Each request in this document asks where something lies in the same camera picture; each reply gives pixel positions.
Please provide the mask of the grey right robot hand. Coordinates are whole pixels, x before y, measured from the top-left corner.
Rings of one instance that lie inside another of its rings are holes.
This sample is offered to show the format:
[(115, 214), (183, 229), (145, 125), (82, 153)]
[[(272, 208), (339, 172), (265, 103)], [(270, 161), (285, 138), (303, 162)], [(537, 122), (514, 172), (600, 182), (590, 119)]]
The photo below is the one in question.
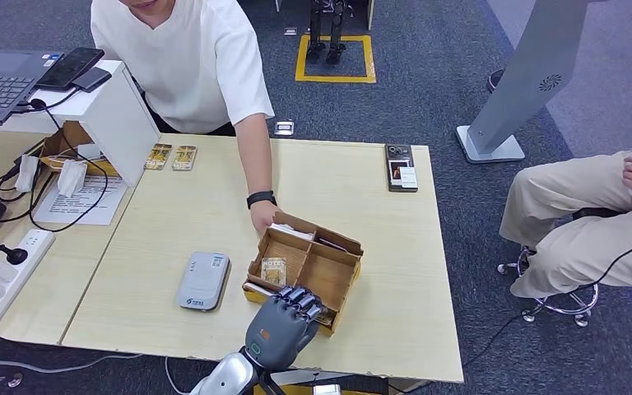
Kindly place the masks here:
[(324, 310), (319, 297), (302, 286), (285, 286), (269, 296), (249, 324), (241, 352), (259, 369), (290, 368), (315, 337)]

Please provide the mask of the person's left hand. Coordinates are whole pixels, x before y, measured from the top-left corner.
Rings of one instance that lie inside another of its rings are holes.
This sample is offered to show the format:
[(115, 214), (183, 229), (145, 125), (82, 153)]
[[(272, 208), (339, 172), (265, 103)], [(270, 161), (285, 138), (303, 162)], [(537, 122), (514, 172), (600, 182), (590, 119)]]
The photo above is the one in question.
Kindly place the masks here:
[(281, 209), (272, 202), (260, 201), (253, 203), (249, 211), (254, 229), (258, 235), (262, 235), (273, 223), (275, 215), (281, 212)]

